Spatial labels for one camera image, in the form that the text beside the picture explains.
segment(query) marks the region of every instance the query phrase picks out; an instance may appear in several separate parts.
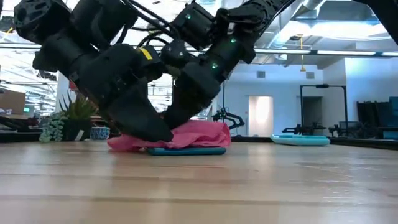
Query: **pink cloth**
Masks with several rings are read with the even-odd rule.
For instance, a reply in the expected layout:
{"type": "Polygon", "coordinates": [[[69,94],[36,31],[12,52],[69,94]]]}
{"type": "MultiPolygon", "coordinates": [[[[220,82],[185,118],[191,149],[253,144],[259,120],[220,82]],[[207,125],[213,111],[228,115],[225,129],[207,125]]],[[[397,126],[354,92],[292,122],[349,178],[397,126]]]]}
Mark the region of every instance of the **pink cloth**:
{"type": "Polygon", "coordinates": [[[123,134],[108,140],[112,151],[137,152],[143,147],[165,147],[181,149],[191,147],[228,147],[231,145],[229,128],[224,123],[211,121],[188,121],[172,130],[174,138],[171,142],[147,142],[133,136],[123,134]]]}

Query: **metal frame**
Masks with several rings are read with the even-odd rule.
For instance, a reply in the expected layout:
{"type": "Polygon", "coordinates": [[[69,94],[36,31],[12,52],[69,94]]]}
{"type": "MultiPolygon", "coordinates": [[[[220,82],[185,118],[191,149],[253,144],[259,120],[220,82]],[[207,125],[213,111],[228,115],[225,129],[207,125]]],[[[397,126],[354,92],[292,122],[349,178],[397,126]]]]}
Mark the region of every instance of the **metal frame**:
{"type": "Polygon", "coordinates": [[[305,87],[314,87],[314,88],[342,88],[344,92],[344,113],[345,113],[345,123],[346,128],[348,128],[348,110],[347,110],[347,87],[344,85],[328,85],[328,84],[321,84],[321,85],[300,85],[300,106],[301,106],[301,125],[304,125],[304,100],[303,100],[303,89],[305,87]]]}

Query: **doorway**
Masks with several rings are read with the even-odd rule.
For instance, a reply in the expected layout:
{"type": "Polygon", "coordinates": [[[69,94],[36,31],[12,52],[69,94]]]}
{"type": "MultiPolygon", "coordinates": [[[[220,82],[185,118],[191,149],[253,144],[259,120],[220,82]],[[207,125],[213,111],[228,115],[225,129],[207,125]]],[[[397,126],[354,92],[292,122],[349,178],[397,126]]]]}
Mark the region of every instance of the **doorway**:
{"type": "Polygon", "coordinates": [[[303,126],[312,126],[313,123],[322,125],[322,97],[320,96],[305,96],[303,97],[303,126]]]}
{"type": "Polygon", "coordinates": [[[269,137],[274,131],[274,99],[269,96],[249,96],[248,135],[269,137]]]}

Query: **yellow label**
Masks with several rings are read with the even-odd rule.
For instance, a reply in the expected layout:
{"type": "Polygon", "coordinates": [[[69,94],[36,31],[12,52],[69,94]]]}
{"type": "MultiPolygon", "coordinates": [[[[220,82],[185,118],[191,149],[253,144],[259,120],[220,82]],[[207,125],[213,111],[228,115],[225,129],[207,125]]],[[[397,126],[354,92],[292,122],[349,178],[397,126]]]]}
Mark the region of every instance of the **yellow label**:
{"type": "Polygon", "coordinates": [[[152,55],[148,52],[147,49],[145,49],[145,48],[143,48],[143,47],[140,47],[139,49],[141,50],[141,52],[145,55],[145,57],[146,57],[148,60],[152,60],[152,59],[153,59],[153,58],[152,58],[152,55]]]}

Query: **blue bowl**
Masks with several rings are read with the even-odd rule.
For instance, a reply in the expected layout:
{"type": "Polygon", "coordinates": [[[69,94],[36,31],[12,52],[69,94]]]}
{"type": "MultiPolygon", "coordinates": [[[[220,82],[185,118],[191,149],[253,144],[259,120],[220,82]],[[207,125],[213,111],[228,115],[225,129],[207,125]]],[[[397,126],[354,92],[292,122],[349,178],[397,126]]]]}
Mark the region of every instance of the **blue bowl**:
{"type": "Polygon", "coordinates": [[[92,127],[90,131],[90,138],[92,140],[107,140],[111,134],[111,129],[108,127],[92,127]]]}

